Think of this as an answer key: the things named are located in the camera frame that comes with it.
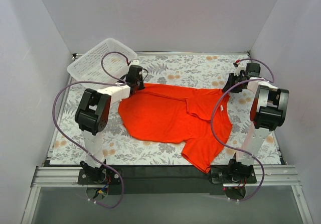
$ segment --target white wall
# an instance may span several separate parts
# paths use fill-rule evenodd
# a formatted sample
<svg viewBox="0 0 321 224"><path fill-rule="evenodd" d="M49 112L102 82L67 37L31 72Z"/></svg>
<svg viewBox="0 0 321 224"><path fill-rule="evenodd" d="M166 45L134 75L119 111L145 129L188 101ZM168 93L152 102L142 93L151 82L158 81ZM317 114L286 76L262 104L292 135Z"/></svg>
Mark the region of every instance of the white wall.
<svg viewBox="0 0 321 224"><path fill-rule="evenodd" d="M41 0L0 0L0 223L20 223L71 55Z"/></svg>
<svg viewBox="0 0 321 224"><path fill-rule="evenodd" d="M276 0L43 0L71 52L113 37L135 51L250 50Z"/></svg>
<svg viewBox="0 0 321 224"><path fill-rule="evenodd" d="M285 160L296 165L314 223L321 223L320 52L321 0L278 0L251 51L290 92L277 137Z"/></svg>

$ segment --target white laundry basket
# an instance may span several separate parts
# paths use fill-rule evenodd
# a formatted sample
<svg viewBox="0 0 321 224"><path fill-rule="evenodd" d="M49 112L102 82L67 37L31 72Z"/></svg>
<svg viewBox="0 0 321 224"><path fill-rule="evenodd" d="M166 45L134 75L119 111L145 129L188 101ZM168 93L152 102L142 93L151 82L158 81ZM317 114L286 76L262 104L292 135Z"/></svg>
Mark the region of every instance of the white laundry basket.
<svg viewBox="0 0 321 224"><path fill-rule="evenodd" d="M113 51L121 52L128 57L130 61L137 59L137 54L129 47L113 38L107 38L70 64L67 71L77 81L115 83L116 80L108 76L101 68L101 58L106 53ZM105 57L104 67L111 75L118 77L125 75L129 70L126 59L119 54L110 54ZM101 89L106 87L104 85L90 83L83 83L82 85L86 88L92 89Z"/></svg>

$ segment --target table surface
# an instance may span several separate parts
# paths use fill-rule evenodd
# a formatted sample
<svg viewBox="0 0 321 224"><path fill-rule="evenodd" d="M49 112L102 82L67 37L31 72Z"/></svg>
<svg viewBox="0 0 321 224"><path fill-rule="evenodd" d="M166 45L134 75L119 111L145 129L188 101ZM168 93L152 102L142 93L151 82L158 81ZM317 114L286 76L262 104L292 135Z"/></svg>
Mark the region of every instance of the table surface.
<svg viewBox="0 0 321 224"><path fill-rule="evenodd" d="M149 71L145 82L178 85L193 88L223 88L228 74L234 72L233 62L246 58L239 55L139 55L141 66ZM84 144L74 116L85 87L72 86L66 103L62 106L59 122L61 129L72 139ZM228 115L233 129L228 145L240 147L250 124L249 112L254 94L248 90L230 94ZM190 165L181 156L184 142L165 144L140 141L131 137L117 112L118 104L110 108L108 124L103 131L103 153L110 165ZM60 133L54 134L51 165L79 165L85 153L66 140ZM235 151L224 148L212 164L226 165ZM281 164L273 136L263 143L257 157L263 164Z"/></svg>

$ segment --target orange garment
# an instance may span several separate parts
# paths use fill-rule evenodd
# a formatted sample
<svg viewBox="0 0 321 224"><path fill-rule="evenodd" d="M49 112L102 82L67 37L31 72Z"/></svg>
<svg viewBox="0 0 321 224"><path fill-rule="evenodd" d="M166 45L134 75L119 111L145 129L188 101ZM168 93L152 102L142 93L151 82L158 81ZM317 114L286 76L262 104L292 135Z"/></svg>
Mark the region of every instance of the orange garment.
<svg viewBox="0 0 321 224"><path fill-rule="evenodd" d="M195 89L163 84L146 84L120 102L118 112L129 134L136 139L164 143L185 141L182 156L207 173L223 146L211 132L211 114L221 89ZM227 115L226 96L214 116L214 130L226 143L232 124Z"/></svg>

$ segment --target floral tablecloth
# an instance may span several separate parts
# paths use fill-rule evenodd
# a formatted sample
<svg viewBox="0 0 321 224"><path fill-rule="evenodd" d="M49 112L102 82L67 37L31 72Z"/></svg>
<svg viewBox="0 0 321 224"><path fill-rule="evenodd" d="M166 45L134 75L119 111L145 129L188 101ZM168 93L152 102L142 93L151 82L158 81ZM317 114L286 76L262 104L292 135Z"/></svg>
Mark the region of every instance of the floral tablecloth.
<svg viewBox="0 0 321 224"><path fill-rule="evenodd" d="M194 88L223 88L228 74L234 72L233 62L247 55L139 55L141 66L149 71L146 82L170 84ZM70 88L63 106L60 121L62 130L83 145L83 137L74 121L75 112L84 87ZM233 124L228 145L240 147L250 124L249 111L254 94L248 90L230 94L228 115ZM103 131L103 153L107 164L113 165L190 165L182 156L184 143L164 144L139 141L129 136L117 112L118 104L110 108L108 124ZM55 135L50 164L78 165L85 159L85 153L66 140L60 133ZM213 160L213 164L227 164L235 151L224 148ZM281 164L270 135L263 143L257 157L263 164Z"/></svg>

